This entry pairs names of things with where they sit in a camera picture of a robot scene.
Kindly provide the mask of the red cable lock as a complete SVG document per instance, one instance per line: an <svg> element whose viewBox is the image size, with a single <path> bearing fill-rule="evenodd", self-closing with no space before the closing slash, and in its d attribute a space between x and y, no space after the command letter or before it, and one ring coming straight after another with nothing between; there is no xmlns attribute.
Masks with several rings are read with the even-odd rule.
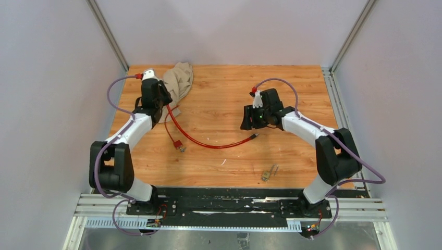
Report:
<svg viewBox="0 0 442 250"><path fill-rule="evenodd" d="M173 135L171 128L172 125L176 127L176 130L180 132L185 139L195 143L196 145L210 149L226 149L236 147L251 142L260 136L258 133L237 133L229 130L227 130L227 134L224 135L222 131L217 131L215 128L209 129L208 131L203 131L203 129L207 126L203 125L199 128L196 121L185 121L184 114L182 112L175 117L172 111L176 108L170 109L170 107L167 106L166 109L167 115L164 121L164 126L167 135L173 139L173 142L176 142L179 139L176 135Z"/></svg>

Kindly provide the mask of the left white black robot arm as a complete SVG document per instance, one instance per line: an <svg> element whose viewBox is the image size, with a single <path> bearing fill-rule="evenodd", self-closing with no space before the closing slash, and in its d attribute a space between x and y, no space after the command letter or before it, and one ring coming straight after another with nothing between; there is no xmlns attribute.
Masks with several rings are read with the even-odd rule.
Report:
<svg viewBox="0 0 442 250"><path fill-rule="evenodd" d="M133 111L126 110L129 119L105 141L95 141L90 147L89 184L106 198L121 196L147 215L159 210L157 188L134 175L131 151L160 121L163 107L172 102L165 83L156 77L142 79L141 96Z"/></svg>

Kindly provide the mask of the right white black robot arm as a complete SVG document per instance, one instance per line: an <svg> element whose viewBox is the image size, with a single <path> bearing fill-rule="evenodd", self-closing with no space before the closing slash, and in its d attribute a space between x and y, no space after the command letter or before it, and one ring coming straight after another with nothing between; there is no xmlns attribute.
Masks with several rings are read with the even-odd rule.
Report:
<svg viewBox="0 0 442 250"><path fill-rule="evenodd" d="M253 103L244 107L242 130L275 126L298 136L315 149L317 176L293 205L301 215L313 216L333 188L362 170L351 132L346 128L322 126L294 107L285 107L276 89L259 91L254 87L250 95Z"/></svg>

